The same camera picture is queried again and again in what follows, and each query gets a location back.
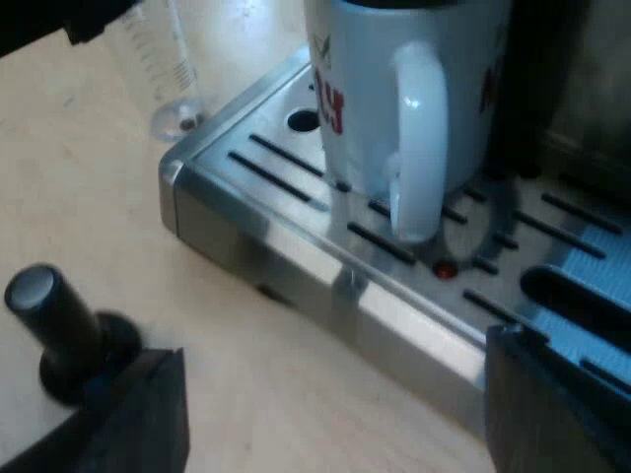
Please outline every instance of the drip tray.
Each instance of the drip tray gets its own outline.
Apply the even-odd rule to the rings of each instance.
[[[172,232],[478,435],[491,325],[631,383],[631,220],[583,179],[597,172],[558,147],[541,174],[487,169],[432,242],[405,246],[387,205],[327,178],[311,80],[302,48],[165,155]]]

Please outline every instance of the light wood surface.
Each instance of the light wood surface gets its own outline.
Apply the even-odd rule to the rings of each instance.
[[[184,4],[215,111],[302,42],[301,3]],[[0,59],[0,84],[0,285],[49,261],[92,307],[133,317],[150,346],[183,346],[187,471],[492,471],[483,444],[163,228],[166,147],[101,39],[44,38]],[[39,388],[39,353],[0,308],[0,464],[68,415]]]

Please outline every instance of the hole in drip tray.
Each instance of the hole in drip tray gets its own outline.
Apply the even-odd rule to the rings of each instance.
[[[309,133],[319,128],[319,118],[315,110],[297,110],[287,118],[289,127],[299,133]]]

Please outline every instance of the metal edge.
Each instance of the metal edge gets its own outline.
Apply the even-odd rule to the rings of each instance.
[[[160,210],[162,221],[167,229],[179,235],[175,187],[181,169],[310,64],[309,46],[304,44],[282,64],[256,81],[186,139],[181,140],[165,153],[158,166],[158,175]],[[185,162],[181,160],[182,156],[188,157]]]
[[[184,168],[176,190],[187,214],[180,229],[185,243],[256,288],[283,295],[285,304],[484,437],[482,349],[312,244],[300,229],[272,218],[231,184],[204,174]],[[239,209],[227,215],[221,211],[226,202]],[[209,241],[211,232],[222,237]],[[306,254],[314,264],[306,264]]]
[[[216,115],[206,120],[188,137],[170,148],[161,159],[160,169],[167,168],[171,161],[179,160],[182,156],[188,156],[189,161],[195,158],[310,64],[309,47],[304,44],[278,67],[243,91]]]

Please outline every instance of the white mug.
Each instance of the white mug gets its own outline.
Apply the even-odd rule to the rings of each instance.
[[[435,235],[445,193],[485,158],[510,10],[305,0],[327,172],[389,201],[402,241]]]

